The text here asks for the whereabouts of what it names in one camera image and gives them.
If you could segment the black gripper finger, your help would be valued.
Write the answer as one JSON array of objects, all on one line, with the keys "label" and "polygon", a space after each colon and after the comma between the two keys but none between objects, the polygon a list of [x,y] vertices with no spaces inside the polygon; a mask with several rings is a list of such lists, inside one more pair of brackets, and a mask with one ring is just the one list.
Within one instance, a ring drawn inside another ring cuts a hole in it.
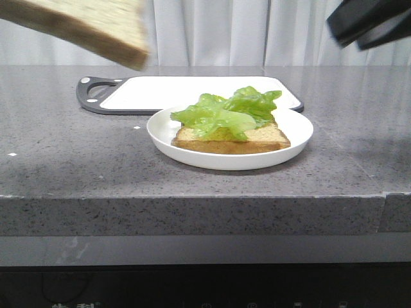
[{"label": "black gripper finger", "polygon": [[357,46],[361,50],[377,47],[410,36],[410,16],[391,18],[360,36]]},{"label": "black gripper finger", "polygon": [[395,18],[410,16],[410,1],[342,1],[328,17],[332,37],[344,48],[365,32]]}]

